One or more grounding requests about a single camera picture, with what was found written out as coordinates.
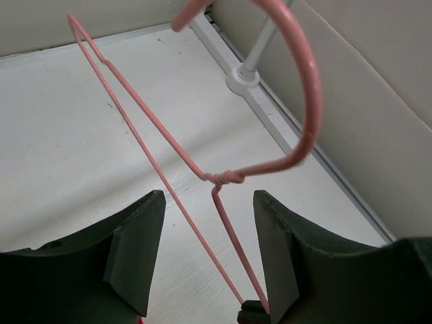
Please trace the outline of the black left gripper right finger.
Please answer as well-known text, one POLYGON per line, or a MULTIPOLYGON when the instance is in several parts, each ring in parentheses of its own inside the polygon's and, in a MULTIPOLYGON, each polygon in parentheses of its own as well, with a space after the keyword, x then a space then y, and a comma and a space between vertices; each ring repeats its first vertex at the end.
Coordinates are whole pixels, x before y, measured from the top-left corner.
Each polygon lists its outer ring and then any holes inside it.
POLYGON ((431 239, 343 238, 264 190, 254 219, 272 323, 430 323, 431 239))

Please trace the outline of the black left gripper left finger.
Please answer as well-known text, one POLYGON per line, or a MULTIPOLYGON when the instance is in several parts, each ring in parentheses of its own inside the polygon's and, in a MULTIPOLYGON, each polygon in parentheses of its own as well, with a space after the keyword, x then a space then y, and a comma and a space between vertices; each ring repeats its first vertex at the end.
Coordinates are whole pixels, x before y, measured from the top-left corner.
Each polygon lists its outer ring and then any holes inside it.
POLYGON ((137 323, 148 313, 165 195, 37 249, 1 254, 2 323, 137 323))

